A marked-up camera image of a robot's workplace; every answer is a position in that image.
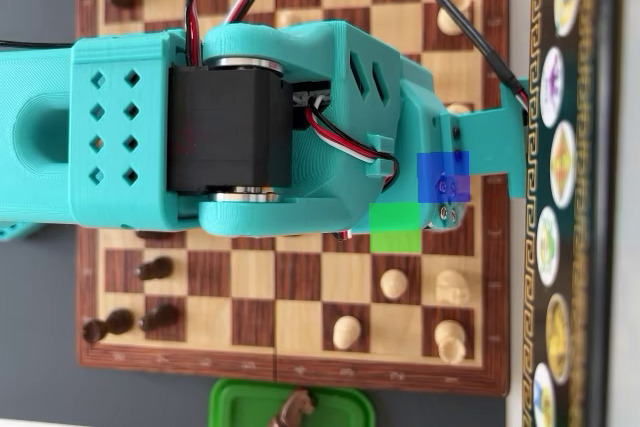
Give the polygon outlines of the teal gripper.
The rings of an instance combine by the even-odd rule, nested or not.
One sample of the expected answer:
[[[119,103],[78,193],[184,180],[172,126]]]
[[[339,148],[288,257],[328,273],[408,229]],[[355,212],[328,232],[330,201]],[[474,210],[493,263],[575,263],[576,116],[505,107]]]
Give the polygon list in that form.
[[[400,65],[397,196],[417,208],[421,229],[453,230],[471,197],[469,152],[455,137],[459,118],[435,95],[426,68],[405,57]]]

